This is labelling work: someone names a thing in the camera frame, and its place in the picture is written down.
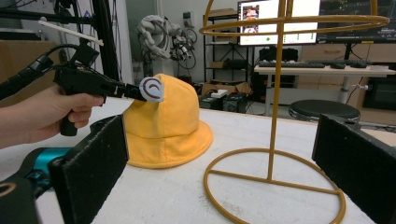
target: monitor screen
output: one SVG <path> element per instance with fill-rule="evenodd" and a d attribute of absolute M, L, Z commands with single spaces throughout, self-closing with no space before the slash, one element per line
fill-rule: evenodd
<path fill-rule="evenodd" d="M 383 27 L 319 33 L 319 43 L 391 43 L 396 41 L 396 0 L 377 0 L 378 16 L 390 18 Z M 370 0 L 321 0 L 319 15 L 370 15 Z M 320 22 L 318 28 L 353 25 L 352 22 Z"/>
<path fill-rule="evenodd" d="M 238 2 L 238 20 L 249 21 L 257 19 L 277 18 L 278 0 L 256 0 Z M 294 0 L 293 17 L 317 16 L 320 0 Z M 277 24 L 241 26 L 241 33 L 269 33 L 276 31 Z M 285 23 L 284 30 L 315 30 L 317 22 Z M 316 33 L 291 34 L 283 36 L 285 45 L 314 44 L 317 41 Z M 266 46 L 277 44 L 277 35 L 242 35 L 239 44 L 243 46 Z"/>

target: desk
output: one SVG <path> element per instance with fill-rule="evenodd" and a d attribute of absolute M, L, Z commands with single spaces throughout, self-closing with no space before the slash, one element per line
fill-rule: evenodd
<path fill-rule="evenodd" d="M 90 123 L 120 114 L 130 103 L 128 100 L 107 98 L 104 106 L 92 111 Z M 212 128 L 214 134 L 214 141 L 206 153 L 194 161 L 170 169 L 149 170 L 127 165 L 93 223 L 231 223 L 206 198 L 203 186 L 205 168 L 216 157 L 231 150 L 268 148 L 271 119 L 202 109 L 201 120 Z M 315 123 L 280 119 L 277 122 L 276 148 L 311 161 L 316 129 Z M 40 143 L 0 149 L 0 179 L 17 171 L 30 151 L 38 147 L 73 147 L 88 133 L 89 128 L 86 127 L 79 129 L 76 137 L 56 135 Z M 387 137 L 396 146 L 396 134 L 372 133 Z M 230 171 L 266 175 L 267 158 L 267 154 L 253 153 L 220 165 Z M 273 179 L 315 186 L 328 184 L 316 172 L 296 165 L 295 161 L 275 157 L 274 168 Z M 329 223 L 338 209 L 335 196 L 315 193 L 308 196 L 305 191 L 297 189 L 250 182 L 235 183 L 215 177 L 209 177 L 209 187 L 216 195 L 224 197 L 227 208 L 251 223 Z M 240 195 L 245 200 L 236 203 L 234 195 Z M 63 223 L 53 191 L 47 191 L 38 198 L 36 205 L 43 223 Z M 346 197 L 344 223 L 373 221 Z"/>
<path fill-rule="evenodd" d="M 274 67 L 259 67 L 256 66 L 254 71 L 260 75 L 267 75 L 267 91 L 266 99 L 272 99 L 272 76 L 276 72 Z M 324 68 L 282 68 L 282 74 L 285 76 L 315 76 L 315 77 L 344 77 L 343 87 L 340 89 L 338 95 L 338 102 L 345 104 L 347 102 L 347 94 L 349 89 L 349 80 L 351 77 L 386 77 L 387 75 L 395 75 L 393 70 L 371 70 L 370 66 L 366 68 L 352 68 L 346 66 L 345 69 L 332 69 L 330 66 Z M 265 101 L 265 115 L 269 115 L 270 100 Z"/>

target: black foam pad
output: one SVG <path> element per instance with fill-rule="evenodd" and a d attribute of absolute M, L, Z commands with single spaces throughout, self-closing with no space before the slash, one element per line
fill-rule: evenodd
<path fill-rule="evenodd" d="M 396 223 L 396 149 L 322 115 L 312 159 L 374 222 Z"/>
<path fill-rule="evenodd" d="M 128 161 L 122 116 L 91 128 L 85 139 L 49 165 L 65 223 L 91 223 Z"/>

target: hat brim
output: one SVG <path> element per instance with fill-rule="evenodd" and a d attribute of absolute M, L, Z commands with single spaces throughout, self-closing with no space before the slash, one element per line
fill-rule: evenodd
<path fill-rule="evenodd" d="M 213 133 L 203 121 L 198 128 L 186 135 L 166 138 L 142 138 L 126 133 L 128 164 L 142 168 L 169 168 L 192 161 L 201 156 L 211 145 Z"/>

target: hat stand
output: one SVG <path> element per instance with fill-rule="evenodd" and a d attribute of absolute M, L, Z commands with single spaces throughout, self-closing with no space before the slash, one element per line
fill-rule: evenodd
<path fill-rule="evenodd" d="M 341 191 L 314 163 L 307 161 L 303 158 L 290 154 L 288 152 L 275 150 L 275 141 L 276 141 L 276 120 L 277 120 L 277 110 L 278 110 L 278 102 L 279 102 L 279 87 L 280 87 L 280 73 L 281 73 L 281 59 L 282 59 L 282 48 L 283 48 L 283 35 L 287 34 L 305 34 L 305 33 L 329 33 L 329 32 L 340 32 L 340 31 L 350 31 L 350 30 L 361 30 L 361 29 L 369 29 L 384 26 L 389 23 L 389 19 L 385 17 L 377 16 L 377 1 L 371 0 L 371 15 L 334 15 L 334 16 L 309 16 L 309 17 L 292 17 L 291 12 L 293 8 L 293 0 L 279 0 L 278 5 L 278 17 L 271 19 L 258 19 L 254 21 L 232 21 L 232 22 L 223 22 L 213 25 L 207 25 L 209 11 L 212 7 L 214 0 L 209 0 L 207 4 L 205 16 L 204 16 L 204 27 L 200 29 L 200 33 L 203 35 L 215 35 L 215 36 L 241 36 L 241 35 L 278 35 L 277 39 L 277 50 L 276 50 L 276 80 L 275 80 L 275 94 L 274 94 L 274 107 L 273 107 L 273 116 L 272 116 L 272 126 L 271 126 L 271 140 L 270 140 L 270 148 L 242 148 L 237 149 L 228 153 L 225 153 L 214 161 L 212 161 L 205 170 L 204 175 L 204 187 L 205 193 L 209 198 L 210 202 L 228 219 L 235 223 L 247 223 L 246 221 L 240 219 L 239 217 L 234 216 L 229 211 L 227 211 L 224 207 L 222 207 L 216 199 L 213 197 L 210 188 L 207 183 L 207 179 L 209 175 L 225 175 L 232 178 L 240 178 L 250 181 L 262 182 L 264 184 L 277 185 L 295 189 L 304 189 L 310 190 L 319 193 L 327 193 L 333 194 L 338 197 L 339 200 L 339 210 L 338 214 L 332 220 L 331 223 L 340 223 L 344 218 L 344 214 L 346 212 L 346 200 L 343 191 Z M 333 28 L 323 28 L 317 30 L 304 30 L 304 31 L 284 31 L 285 23 L 293 23 L 293 22 L 357 22 L 356 25 L 351 26 L 342 26 L 342 27 L 333 27 Z M 276 32 L 269 33 L 221 33 L 215 32 L 216 30 L 226 29 L 226 28 L 234 28 L 238 26 L 248 26 L 248 25 L 259 25 L 259 24 L 276 24 Z M 262 152 L 267 153 L 269 155 L 268 161 L 268 173 L 267 178 L 261 178 L 257 176 L 250 175 L 240 175 L 234 173 L 223 172 L 219 170 L 213 170 L 213 166 L 232 155 L 240 154 L 240 153 L 249 153 L 249 152 Z M 299 161 L 313 170 L 317 171 L 321 175 L 327 179 L 332 185 L 333 189 L 322 189 L 311 186 L 299 185 L 295 183 L 289 183 L 284 181 L 277 181 L 273 179 L 273 166 L 274 166 L 274 156 L 284 156 L 289 157 L 293 160 Z"/>

